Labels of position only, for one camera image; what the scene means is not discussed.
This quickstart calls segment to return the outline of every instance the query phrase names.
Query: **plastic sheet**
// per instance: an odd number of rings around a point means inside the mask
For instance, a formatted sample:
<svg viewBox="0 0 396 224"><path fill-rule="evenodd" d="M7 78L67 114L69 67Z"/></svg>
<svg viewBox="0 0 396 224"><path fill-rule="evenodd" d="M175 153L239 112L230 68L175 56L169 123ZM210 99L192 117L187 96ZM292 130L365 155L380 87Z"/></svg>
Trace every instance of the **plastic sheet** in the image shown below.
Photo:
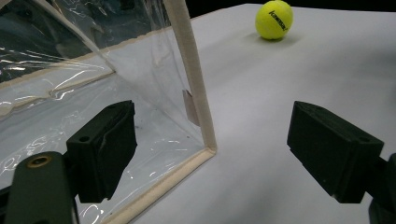
<svg viewBox="0 0 396 224"><path fill-rule="evenodd" d="M20 161L66 152L74 132L124 100L135 104L136 153L110 201L78 203L81 223L99 223L204 148L162 1L14 0L0 31L0 188Z"/></svg>

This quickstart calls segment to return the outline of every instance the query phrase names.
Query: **white table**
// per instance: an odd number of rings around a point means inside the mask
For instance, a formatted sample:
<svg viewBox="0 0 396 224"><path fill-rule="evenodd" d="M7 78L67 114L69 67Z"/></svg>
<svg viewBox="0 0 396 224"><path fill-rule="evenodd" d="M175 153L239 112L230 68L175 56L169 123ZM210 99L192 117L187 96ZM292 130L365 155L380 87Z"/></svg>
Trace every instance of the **white table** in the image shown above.
<svg viewBox="0 0 396 224"><path fill-rule="evenodd" d="M396 13L294 7L281 41L259 5L193 20L219 154L133 223L369 223L371 196L339 204L286 145L296 100L323 106L396 152Z"/></svg>

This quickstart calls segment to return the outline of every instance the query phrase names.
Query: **tennis ball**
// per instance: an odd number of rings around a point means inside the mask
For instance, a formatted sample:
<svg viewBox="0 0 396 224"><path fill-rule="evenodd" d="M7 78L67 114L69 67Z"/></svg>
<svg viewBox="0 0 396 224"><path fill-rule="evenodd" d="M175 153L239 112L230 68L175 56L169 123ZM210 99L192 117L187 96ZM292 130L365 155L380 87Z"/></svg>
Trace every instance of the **tennis ball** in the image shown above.
<svg viewBox="0 0 396 224"><path fill-rule="evenodd" d="M293 24L293 11L281 0L265 3L256 15L256 30L264 39L283 37Z"/></svg>

